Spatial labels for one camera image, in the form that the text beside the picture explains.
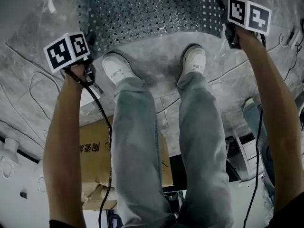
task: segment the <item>cardboard box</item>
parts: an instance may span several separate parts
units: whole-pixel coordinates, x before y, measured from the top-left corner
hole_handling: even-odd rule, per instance
[[[112,124],[113,117],[110,117],[109,121]],[[162,135],[160,137],[160,143],[162,155],[162,186],[173,186],[167,144]],[[105,192],[110,176],[111,160],[109,148],[109,131],[104,120],[80,128],[83,209],[100,209],[103,200],[102,191],[103,193]],[[117,200],[113,199],[113,197],[108,198],[105,202],[104,209],[115,208],[116,203]]]

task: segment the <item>leg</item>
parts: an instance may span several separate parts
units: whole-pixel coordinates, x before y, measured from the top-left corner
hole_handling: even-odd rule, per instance
[[[175,218],[162,193],[154,99],[127,61],[116,55],[106,57],[103,65],[116,83],[112,168],[118,213],[124,227],[164,227]]]
[[[243,117],[249,125],[249,128],[251,129],[251,132],[254,135],[255,139],[257,139],[260,112],[252,98],[246,100],[245,102],[243,109]],[[261,133],[258,142],[258,148],[260,150],[262,163],[265,169],[265,186],[268,189],[268,193],[273,202],[275,194],[275,172],[273,163],[271,161],[272,159],[270,155],[270,150],[268,149],[267,132],[264,123],[262,123]]]
[[[205,60],[202,48],[190,47],[178,81],[180,151],[187,173],[187,193],[178,222],[189,227],[228,228],[233,218],[225,135],[216,100],[202,75]]]

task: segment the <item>shirt sleeve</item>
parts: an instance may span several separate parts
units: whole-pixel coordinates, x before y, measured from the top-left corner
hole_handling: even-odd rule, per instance
[[[268,228],[298,227],[303,223],[304,192],[277,212],[269,222]]]
[[[75,228],[74,226],[70,226],[66,223],[57,220],[49,221],[49,228]]]

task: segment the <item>white sneaker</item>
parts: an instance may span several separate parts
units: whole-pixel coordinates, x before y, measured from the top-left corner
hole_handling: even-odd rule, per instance
[[[117,53],[106,54],[102,65],[104,67],[105,74],[115,85],[125,78],[139,78],[132,71],[128,61]]]
[[[200,72],[203,74],[206,65],[206,54],[201,46],[191,46],[185,52],[182,58],[182,73],[177,82],[190,72]]]
[[[245,103],[244,103],[244,105],[243,105],[243,111],[244,111],[244,109],[247,107],[247,106],[249,106],[249,105],[251,105],[251,104],[254,104],[254,101],[253,101],[253,98],[251,97],[251,98],[248,98],[246,101],[245,101]]]

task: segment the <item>forearm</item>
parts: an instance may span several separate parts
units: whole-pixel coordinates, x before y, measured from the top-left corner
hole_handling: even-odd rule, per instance
[[[81,85],[66,76],[57,98],[43,158],[50,218],[66,223],[73,220],[69,215],[82,217],[82,214],[75,216],[82,212],[79,152],[81,92]],[[79,225],[80,222],[75,221],[75,224],[70,225]]]
[[[254,70],[275,169],[276,210],[303,191],[301,129],[295,101],[266,49],[258,40],[242,45]]]

